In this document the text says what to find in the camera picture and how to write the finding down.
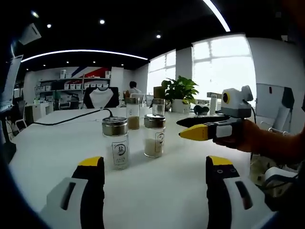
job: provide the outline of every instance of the brown powder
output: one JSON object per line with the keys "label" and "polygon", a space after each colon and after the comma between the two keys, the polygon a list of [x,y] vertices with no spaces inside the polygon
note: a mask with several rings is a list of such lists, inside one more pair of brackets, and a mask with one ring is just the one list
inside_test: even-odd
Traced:
{"label": "brown powder", "polygon": [[138,116],[132,116],[127,118],[127,126],[130,130],[137,130],[140,128],[140,118]]}

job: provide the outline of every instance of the shelf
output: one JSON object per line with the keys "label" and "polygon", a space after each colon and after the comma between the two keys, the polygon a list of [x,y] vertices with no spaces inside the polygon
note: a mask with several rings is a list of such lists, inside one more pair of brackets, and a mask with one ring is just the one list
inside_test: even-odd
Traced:
{"label": "shelf", "polygon": [[[68,80],[82,80],[82,78],[67,78],[67,79],[57,79],[57,80],[41,80],[40,83],[54,82],[54,81],[68,81]],[[110,80],[106,78],[84,78],[84,80]]]}
{"label": "shelf", "polygon": [[69,92],[69,91],[81,91],[81,89],[67,89],[67,90],[50,90],[50,91],[45,91],[45,92],[40,92],[40,93],[48,93],[48,92]]}

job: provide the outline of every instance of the black ceiling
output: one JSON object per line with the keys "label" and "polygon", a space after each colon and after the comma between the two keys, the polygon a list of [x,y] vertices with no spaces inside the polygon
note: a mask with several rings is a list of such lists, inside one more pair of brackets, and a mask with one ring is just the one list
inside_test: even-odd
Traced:
{"label": "black ceiling", "polygon": [[[267,4],[271,0],[212,2],[225,18],[231,33],[244,32],[248,37],[274,39],[286,33],[283,20],[275,17],[276,8]],[[31,10],[38,13],[38,19],[31,15]],[[202,0],[41,1],[12,10],[11,18],[14,20],[8,29],[15,36],[31,22],[42,35],[25,46],[16,43],[15,55],[23,54],[24,58],[58,50],[93,49],[151,59],[190,46],[192,42],[226,33]],[[100,19],[105,20],[104,25],[99,24]],[[161,34],[161,39],[157,39],[156,34]],[[36,71],[65,66],[120,67],[122,63],[126,69],[136,69],[147,62],[113,54],[65,53],[24,62],[20,72],[27,68]]]}

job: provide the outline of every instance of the white flower pot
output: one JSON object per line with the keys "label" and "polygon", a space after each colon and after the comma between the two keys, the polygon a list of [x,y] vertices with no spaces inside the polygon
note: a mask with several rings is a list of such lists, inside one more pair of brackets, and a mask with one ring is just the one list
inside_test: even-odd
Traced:
{"label": "white flower pot", "polygon": [[177,113],[189,113],[191,105],[190,104],[183,104],[182,99],[173,99],[172,103],[172,112]]}

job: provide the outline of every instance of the potted plant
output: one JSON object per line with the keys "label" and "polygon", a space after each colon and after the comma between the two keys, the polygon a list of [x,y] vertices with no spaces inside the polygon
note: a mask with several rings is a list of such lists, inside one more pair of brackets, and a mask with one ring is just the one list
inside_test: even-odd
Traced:
{"label": "potted plant", "polygon": [[193,80],[182,76],[179,76],[177,80],[162,81],[162,87],[165,89],[165,99],[172,103],[172,112],[189,112],[191,103],[195,104],[193,95],[198,94],[194,87],[196,85]]}

